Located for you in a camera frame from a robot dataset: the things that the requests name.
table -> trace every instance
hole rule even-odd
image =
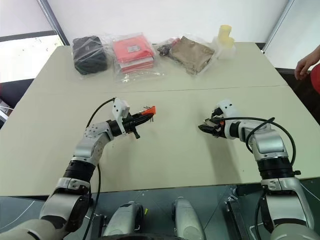
[[[142,80],[123,86],[112,82],[109,70],[79,79],[69,47],[57,48],[0,131],[0,195],[48,195],[63,175],[92,112],[114,96],[125,99],[131,113],[155,105],[157,114],[153,123],[137,128],[140,139],[133,134],[120,136],[105,147],[100,160],[102,192],[259,182],[257,164],[243,142],[214,138],[198,129],[225,98],[244,116],[275,117],[296,142],[294,169],[301,170],[301,178],[318,177],[319,125],[253,43],[238,43],[237,49],[234,61],[242,64],[242,70],[230,61],[216,66],[216,71],[209,69],[211,75],[192,79],[165,62],[171,73],[162,82]],[[259,71],[243,73],[250,66],[241,58],[255,62]],[[220,68],[229,70],[223,73]],[[241,82],[239,76],[246,75]],[[106,106],[93,123],[110,118]],[[289,140],[280,134],[291,154]],[[96,174],[91,180],[93,191]]]

plastic bag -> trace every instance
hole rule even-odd
[[[72,41],[72,58],[75,69],[82,75],[105,71],[108,67],[107,53],[96,35],[75,38]]]
[[[115,36],[111,46],[116,81],[127,83],[164,75],[159,56],[142,33]]]
[[[215,50],[205,41],[189,34],[183,37],[172,37],[157,44],[156,49],[161,56],[180,63],[191,75],[204,72],[215,60]]]

gray cable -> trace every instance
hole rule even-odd
[[[32,206],[32,204],[34,204],[35,201],[33,201],[15,220],[13,220],[12,222],[8,223],[7,225],[3,226],[0,228],[0,230],[5,229],[6,227],[10,226],[11,224],[15,223],[19,218],[21,218],[21,216],[23,214],[25,214],[25,212]]]
[[[256,240],[255,234],[254,234],[254,232],[252,231],[252,229],[254,229],[254,228],[255,228],[255,225],[250,226],[250,227],[249,227],[249,231],[250,231],[250,234],[251,234],[253,240]]]
[[[6,106],[0,106],[0,108],[13,110],[13,108],[11,108],[11,107],[6,107]]]
[[[319,199],[316,195],[314,195],[311,191],[309,191],[309,189],[306,188],[305,185],[303,185],[302,183],[300,183],[300,185],[301,185],[301,187],[303,187],[308,193],[310,193],[310,195],[311,195],[312,197],[314,197],[315,199],[317,199],[317,200],[320,202],[320,199]]]

white wall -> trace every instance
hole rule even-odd
[[[236,41],[266,42],[288,0],[48,0],[66,37],[144,32],[153,43],[184,33],[210,41],[219,26]]]
[[[49,30],[37,0],[0,0],[0,37]]]
[[[265,55],[276,68],[295,69],[318,45],[320,0],[295,0]]]

red folded shirt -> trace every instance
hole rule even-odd
[[[119,63],[119,65],[123,73],[129,73],[141,69],[149,69],[154,65],[154,58],[150,56],[135,61]]]
[[[115,41],[113,50],[119,63],[128,63],[154,56],[152,46],[143,35]]]

